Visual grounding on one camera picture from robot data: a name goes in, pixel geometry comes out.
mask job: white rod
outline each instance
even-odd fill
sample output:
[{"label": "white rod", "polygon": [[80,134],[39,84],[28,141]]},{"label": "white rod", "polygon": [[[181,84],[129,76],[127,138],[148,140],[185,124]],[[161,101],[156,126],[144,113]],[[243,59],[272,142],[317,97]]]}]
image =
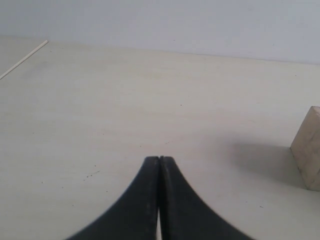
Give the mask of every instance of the white rod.
[{"label": "white rod", "polygon": [[48,43],[48,40],[45,40],[43,43],[41,43],[39,46],[37,46],[35,49],[33,49],[30,53],[28,53],[24,58],[22,58],[20,61],[18,61],[15,65],[10,67],[4,74],[0,76],[0,80],[3,79],[6,75],[8,75],[12,70],[14,70],[16,67],[18,67],[20,64],[22,64],[25,60],[30,58],[36,51],[38,51],[40,48],[42,48],[44,45]]}]

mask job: wooden block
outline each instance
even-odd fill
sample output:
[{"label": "wooden block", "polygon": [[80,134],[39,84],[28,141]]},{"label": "wooden block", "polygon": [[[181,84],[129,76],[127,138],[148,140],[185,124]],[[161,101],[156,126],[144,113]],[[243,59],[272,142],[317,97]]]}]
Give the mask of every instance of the wooden block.
[{"label": "wooden block", "polygon": [[320,107],[310,108],[292,142],[291,151],[306,187],[320,191]]}]

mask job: table surface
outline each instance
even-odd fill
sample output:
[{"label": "table surface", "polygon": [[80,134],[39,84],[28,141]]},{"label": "table surface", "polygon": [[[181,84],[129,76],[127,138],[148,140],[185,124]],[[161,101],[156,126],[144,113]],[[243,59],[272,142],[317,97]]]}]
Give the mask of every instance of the table surface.
[{"label": "table surface", "polygon": [[318,239],[320,193],[290,145],[320,66],[50,42],[0,81],[0,233],[64,239],[146,156],[173,156],[219,215],[259,239]]},{"label": "table surface", "polygon": [[0,35],[0,75],[43,42],[43,39]]}]

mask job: wall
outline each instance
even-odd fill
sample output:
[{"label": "wall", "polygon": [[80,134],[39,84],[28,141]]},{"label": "wall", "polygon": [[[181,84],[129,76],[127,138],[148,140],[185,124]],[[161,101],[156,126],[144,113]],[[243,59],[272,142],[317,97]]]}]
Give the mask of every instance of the wall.
[{"label": "wall", "polygon": [[0,34],[320,64],[317,0],[2,0]]}]

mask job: wooden cube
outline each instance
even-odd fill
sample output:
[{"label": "wooden cube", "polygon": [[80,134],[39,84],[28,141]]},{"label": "wooden cube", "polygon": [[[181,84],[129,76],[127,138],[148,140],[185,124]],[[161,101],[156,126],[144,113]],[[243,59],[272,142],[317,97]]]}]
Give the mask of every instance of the wooden cube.
[{"label": "wooden cube", "polygon": [[292,142],[291,151],[306,187],[320,191],[320,107],[310,108]]}]

